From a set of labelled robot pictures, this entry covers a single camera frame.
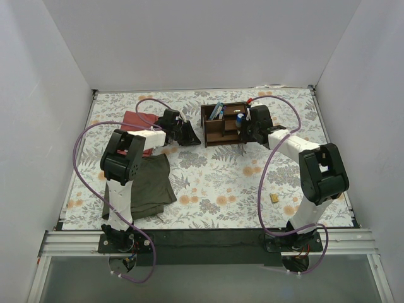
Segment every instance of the white enclosure wall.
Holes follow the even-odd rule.
[[[0,302],[28,297],[92,92],[41,0],[0,0]]]
[[[44,0],[91,88],[316,84],[360,0]]]
[[[396,302],[404,302],[404,2],[362,1],[318,83],[359,222],[370,227]]]

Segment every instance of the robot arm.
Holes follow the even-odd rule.
[[[108,142],[101,158],[109,188],[109,203],[113,207],[107,224],[101,226],[111,243],[118,249],[127,249],[129,225],[123,222],[120,214],[133,223],[131,214],[131,188],[137,170],[140,168],[144,150],[170,144],[173,140],[182,146],[201,144],[191,123],[186,121],[178,110],[166,109],[156,125],[162,130],[122,131],[116,129]]]
[[[255,141],[272,149],[289,134],[285,127],[273,125],[265,105],[251,107],[250,116],[251,120],[244,121],[242,126],[242,136],[247,141]],[[278,151],[299,164],[304,194],[299,209],[287,224],[287,230],[318,223],[325,209],[349,187],[338,148],[332,143],[319,145],[292,134]],[[289,239],[292,243],[299,241],[305,235],[310,236],[314,230],[315,227],[301,230]]]

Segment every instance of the wooden organizer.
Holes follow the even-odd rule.
[[[216,104],[201,105],[201,125],[205,137],[205,147],[226,144],[247,143],[240,140],[235,126],[238,114],[246,114],[245,102],[226,103],[223,119],[208,120]]]

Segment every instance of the cable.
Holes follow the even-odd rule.
[[[106,122],[98,122],[95,124],[92,124],[91,126],[88,126],[84,131],[81,132],[81,134],[77,137],[76,143],[74,144],[74,148],[73,148],[73,168],[74,171],[77,174],[77,177],[80,179],[80,181],[85,185],[85,187],[87,187],[87,189],[89,191],[91,191],[98,199],[100,199],[101,201],[103,201],[106,205],[108,205],[108,207],[110,208],[111,211],[114,211],[116,213],[116,215],[126,224],[128,224],[130,227],[132,227],[135,231],[139,232],[141,235],[143,235],[147,240],[150,241],[150,245],[151,245],[151,249],[153,251],[153,265],[151,267],[151,270],[149,272],[149,274],[146,276],[146,278],[144,278],[143,280],[135,280],[134,278],[127,276],[127,275],[123,275],[121,273],[117,273],[115,271],[112,271],[113,274],[117,275],[120,278],[129,280],[133,283],[145,283],[147,280],[149,280],[149,278],[152,276],[154,269],[156,267],[156,262],[157,262],[157,255],[156,255],[156,249],[154,246],[153,241],[150,239],[150,237],[143,232],[141,229],[139,229],[138,227],[134,226],[132,223],[130,223],[129,221],[127,221],[124,217],[122,217],[122,215],[116,211],[116,209],[106,200],[104,199],[104,197],[102,197],[98,192],[96,192],[83,178],[83,176],[80,174],[78,168],[77,168],[77,163],[76,163],[76,159],[77,159],[77,148],[78,145],[80,144],[81,140],[83,139],[84,134],[89,131],[91,128],[94,128],[95,126],[99,126],[99,125],[103,125],[103,124],[118,124],[118,125],[125,125],[125,126],[132,126],[132,127],[136,127],[136,128],[140,128],[140,129],[150,129],[150,128],[145,128],[143,126],[137,126],[134,124],[129,124],[129,123],[125,123],[125,122],[115,122],[115,121],[106,121]]]
[[[306,254],[304,255],[303,258],[306,258],[309,255],[309,252],[310,252],[310,245],[308,244],[307,245],[307,252],[306,252]]]
[[[143,122],[145,122],[145,123],[147,123],[147,124],[149,124],[149,125],[151,125],[151,126],[154,126],[154,127],[157,128],[157,129],[161,130],[162,128],[161,128],[159,125],[153,124],[153,123],[151,123],[150,121],[147,121],[146,119],[144,119],[141,115],[139,115],[139,112],[138,112],[139,104],[142,103],[142,102],[144,102],[144,101],[147,101],[147,100],[156,101],[156,102],[158,102],[158,103],[164,105],[164,106],[165,106],[166,108],[168,108],[168,109],[171,109],[171,107],[169,107],[166,103],[164,103],[163,101],[161,101],[161,100],[159,100],[159,99],[144,98],[144,99],[140,100],[140,101],[136,104],[136,107],[134,108],[134,111],[138,114],[138,117],[139,117]]]
[[[295,115],[296,115],[296,118],[297,118],[297,122],[298,122],[298,126],[297,126],[297,128],[293,129],[291,132],[289,132],[286,136],[284,136],[284,137],[282,138],[282,140],[279,141],[279,143],[276,145],[276,147],[274,147],[274,149],[273,149],[272,152],[271,152],[271,155],[268,157],[268,160],[267,160],[266,163],[265,163],[265,166],[264,166],[264,169],[263,169],[263,173],[262,173],[262,175],[261,175],[261,179],[259,180],[259,187],[258,187],[257,206],[258,206],[258,219],[259,219],[259,223],[261,224],[263,230],[264,230],[268,235],[271,235],[271,236],[273,236],[273,237],[285,237],[285,236],[287,236],[287,235],[296,234],[297,232],[300,232],[301,230],[304,230],[304,229],[308,229],[309,227],[318,227],[318,226],[321,226],[322,228],[324,228],[324,231],[325,231],[325,234],[326,234],[326,244],[325,244],[325,246],[324,246],[323,253],[321,254],[321,257],[320,257],[319,261],[318,261],[312,268],[310,268],[310,269],[308,269],[308,270],[306,270],[306,271],[303,271],[302,273],[295,273],[295,274],[300,275],[300,274],[310,273],[310,272],[312,272],[315,268],[317,268],[317,266],[320,265],[320,263],[323,261],[324,256],[325,256],[325,254],[326,254],[326,251],[327,251],[327,248],[328,248],[328,231],[327,231],[326,226],[323,225],[323,224],[321,224],[321,223],[317,223],[317,224],[316,224],[316,223],[312,223],[312,224],[308,224],[308,225],[305,225],[305,226],[303,226],[303,227],[300,227],[300,228],[298,228],[298,229],[291,230],[290,232],[270,232],[270,231],[265,227],[265,224],[264,224],[264,221],[263,221],[263,217],[262,217],[262,214],[261,214],[261,192],[262,192],[262,190],[263,190],[263,184],[264,184],[264,179],[265,179],[266,171],[268,170],[268,167],[270,166],[270,163],[271,163],[271,160],[272,160],[274,154],[278,151],[278,149],[279,149],[279,147],[282,145],[282,143],[285,142],[285,141],[287,140],[287,138],[289,138],[292,134],[296,133],[297,131],[299,131],[299,130],[302,128],[302,121],[301,121],[301,119],[300,119],[300,115],[299,115],[299,113],[297,112],[296,108],[295,108],[289,101],[285,100],[284,98],[277,97],[277,96],[272,96],[272,95],[263,95],[263,96],[259,96],[259,97],[256,97],[256,98],[250,98],[247,102],[248,102],[248,103],[251,103],[251,102],[253,102],[253,101],[255,101],[255,100],[258,100],[258,99],[261,99],[261,98],[275,98],[275,99],[281,100],[282,102],[285,102],[287,105],[289,105],[289,107],[295,112]],[[273,268],[266,268],[266,269],[267,269],[267,270],[274,270],[274,271],[281,271],[281,272],[284,272],[283,270],[276,270],[276,269],[273,269]]]

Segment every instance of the floral tablecloth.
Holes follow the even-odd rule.
[[[158,98],[173,109],[181,109],[191,121],[202,141],[199,146],[173,144],[157,148],[153,154],[165,153],[170,162],[170,181],[177,201],[164,207],[157,217],[136,220],[141,229],[217,229],[259,227],[257,190],[259,178],[270,151],[257,143],[211,146],[205,148],[200,126],[201,104],[218,101],[241,102],[263,94],[281,96],[296,106],[302,129],[298,135],[320,144],[326,143],[323,129],[308,89],[276,90],[210,90],[191,92],[101,93],[93,107],[90,124],[98,121],[122,121],[125,111],[134,111],[145,97]],[[268,105],[275,123],[289,129],[297,125],[288,105],[273,98],[261,99]],[[140,111],[162,116],[164,107],[144,102]],[[79,170],[96,191],[104,195],[105,179],[100,158],[117,126],[102,125],[91,129],[85,137]],[[270,194],[279,202],[273,204]],[[268,169],[263,188],[263,220],[267,227],[284,227],[296,212],[302,199],[299,166],[277,153]],[[76,177],[66,205],[63,230],[99,230],[106,221],[101,218],[102,202],[90,193]],[[350,212],[342,195],[327,208],[321,223],[330,227],[352,226]]]

